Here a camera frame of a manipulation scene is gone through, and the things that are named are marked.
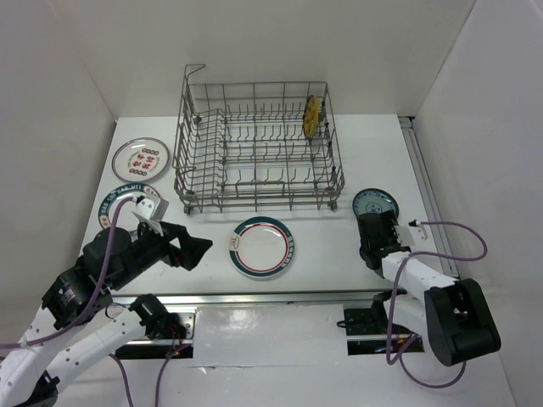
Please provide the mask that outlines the blue patterned small plate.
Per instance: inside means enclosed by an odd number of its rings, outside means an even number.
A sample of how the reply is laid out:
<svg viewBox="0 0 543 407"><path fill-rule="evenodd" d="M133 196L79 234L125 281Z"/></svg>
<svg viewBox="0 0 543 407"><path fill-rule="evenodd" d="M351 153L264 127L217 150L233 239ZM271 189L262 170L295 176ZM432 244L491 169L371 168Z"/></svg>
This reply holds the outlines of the blue patterned small plate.
<svg viewBox="0 0 543 407"><path fill-rule="evenodd" d="M381 214L391 212L397 220L400 207L395 198L378 188L366 188L360 190L352 200L352 210L355 216L364 214Z"/></svg>

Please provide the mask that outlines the green red rimmed white plate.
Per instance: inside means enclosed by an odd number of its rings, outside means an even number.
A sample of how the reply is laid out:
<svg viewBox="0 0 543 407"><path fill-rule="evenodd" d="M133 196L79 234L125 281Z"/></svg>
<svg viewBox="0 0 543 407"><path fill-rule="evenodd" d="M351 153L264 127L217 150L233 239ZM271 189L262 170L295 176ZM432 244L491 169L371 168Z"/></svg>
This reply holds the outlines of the green red rimmed white plate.
<svg viewBox="0 0 543 407"><path fill-rule="evenodd" d="M280 220L255 216L239 223L228 239L233 267L253 280L271 280L284 273L294 258L295 240Z"/></svg>

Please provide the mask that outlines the green rim lettered plate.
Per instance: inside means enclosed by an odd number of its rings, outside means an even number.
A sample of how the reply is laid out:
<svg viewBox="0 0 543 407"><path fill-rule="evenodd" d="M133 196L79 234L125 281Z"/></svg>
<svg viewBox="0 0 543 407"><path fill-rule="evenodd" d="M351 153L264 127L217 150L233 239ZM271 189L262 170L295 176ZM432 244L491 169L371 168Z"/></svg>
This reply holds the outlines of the green rim lettered plate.
<svg viewBox="0 0 543 407"><path fill-rule="evenodd" d="M112 190L104 197L101 204L98 206L98 224L103 230L108 229L111 226L111 221L113 220L119 202L128 198L139 198L141 196L159 197L160 194L154 187L141 182L127 183ZM134 203L125 204L116 224L117 227L132 234L137 232L138 225L137 218L132 214L132 209L134 207Z"/></svg>

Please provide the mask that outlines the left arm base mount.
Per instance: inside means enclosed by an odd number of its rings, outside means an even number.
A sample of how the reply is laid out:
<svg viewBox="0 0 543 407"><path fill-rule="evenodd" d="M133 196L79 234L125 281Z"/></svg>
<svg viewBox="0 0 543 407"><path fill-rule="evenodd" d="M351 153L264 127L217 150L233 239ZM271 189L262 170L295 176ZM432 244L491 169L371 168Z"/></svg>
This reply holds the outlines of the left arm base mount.
<svg viewBox="0 0 543 407"><path fill-rule="evenodd" d="M160 333L131 340L114 355L120 360L188 360L193 357L195 308L174 308Z"/></svg>

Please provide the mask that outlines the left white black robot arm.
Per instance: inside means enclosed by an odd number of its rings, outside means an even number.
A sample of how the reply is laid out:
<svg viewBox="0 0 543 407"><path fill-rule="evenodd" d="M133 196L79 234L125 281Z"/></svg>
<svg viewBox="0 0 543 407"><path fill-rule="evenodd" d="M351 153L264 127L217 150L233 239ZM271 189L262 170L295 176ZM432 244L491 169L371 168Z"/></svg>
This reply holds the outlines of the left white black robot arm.
<svg viewBox="0 0 543 407"><path fill-rule="evenodd" d="M75 265L61 273L42 297L25 335L6 344L1 363L3 406L52 406L83 371L132 340L154 339L173 332L181 339L177 317L153 294L137 297L106 326L70 345L117 291L153 265L193 270L212 247L209 239L191 236L186 227L161 223L161 232L140 223L137 235L122 228L101 231Z"/></svg>

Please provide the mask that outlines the white plate red characters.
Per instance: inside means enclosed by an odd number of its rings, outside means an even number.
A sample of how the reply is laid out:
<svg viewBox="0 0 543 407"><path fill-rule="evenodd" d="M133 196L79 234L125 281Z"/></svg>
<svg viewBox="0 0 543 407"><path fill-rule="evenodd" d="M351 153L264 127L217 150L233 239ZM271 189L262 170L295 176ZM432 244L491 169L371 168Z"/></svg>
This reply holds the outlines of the white plate red characters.
<svg viewBox="0 0 543 407"><path fill-rule="evenodd" d="M122 181L151 181L166 171L170 157L169 148L161 140L152 137L136 138L115 151L111 168Z"/></svg>

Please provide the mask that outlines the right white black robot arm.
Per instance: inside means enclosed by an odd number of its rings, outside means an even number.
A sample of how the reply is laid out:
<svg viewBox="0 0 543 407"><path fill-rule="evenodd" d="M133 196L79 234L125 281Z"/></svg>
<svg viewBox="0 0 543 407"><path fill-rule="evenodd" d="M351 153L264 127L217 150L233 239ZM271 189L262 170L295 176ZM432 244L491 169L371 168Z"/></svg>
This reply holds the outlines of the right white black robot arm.
<svg viewBox="0 0 543 407"><path fill-rule="evenodd" d="M501 349L481 286L472 278L457 279L425 265L430 256L414 250L431 221L414 220L399 226L393 212L356 217L360 256L368 269L392 282L385 304L372 309L370 322L379 332L398 324L428 341L444 366L458 365Z"/></svg>

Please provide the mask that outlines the yellow patterned small plate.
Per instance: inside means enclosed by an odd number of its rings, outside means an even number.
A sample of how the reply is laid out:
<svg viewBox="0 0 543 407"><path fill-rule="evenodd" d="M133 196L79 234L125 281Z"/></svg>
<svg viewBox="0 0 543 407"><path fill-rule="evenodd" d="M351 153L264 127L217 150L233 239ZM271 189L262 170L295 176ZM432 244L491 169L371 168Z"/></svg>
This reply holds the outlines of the yellow patterned small plate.
<svg viewBox="0 0 543 407"><path fill-rule="evenodd" d="M307 140L311 140L319 126L319 105L314 95L309 95L305 102L303 114L303 133Z"/></svg>

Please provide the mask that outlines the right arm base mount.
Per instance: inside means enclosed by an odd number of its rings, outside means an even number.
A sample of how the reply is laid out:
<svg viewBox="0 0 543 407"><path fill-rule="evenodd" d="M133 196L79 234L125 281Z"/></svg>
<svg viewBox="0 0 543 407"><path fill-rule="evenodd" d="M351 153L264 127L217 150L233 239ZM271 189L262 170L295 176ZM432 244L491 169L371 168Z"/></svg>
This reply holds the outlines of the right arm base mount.
<svg viewBox="0 0 543 407"><path fill-rule="evenodd" d="M344 330L349 356L385 354L387 321L377 311L370 308L344 309L344 317L336 322L336 326ZM414 334L403 326L393 325L391 353L396 353L412 336ZM407 352L424 352L422 339L417 339Z"/></svg>

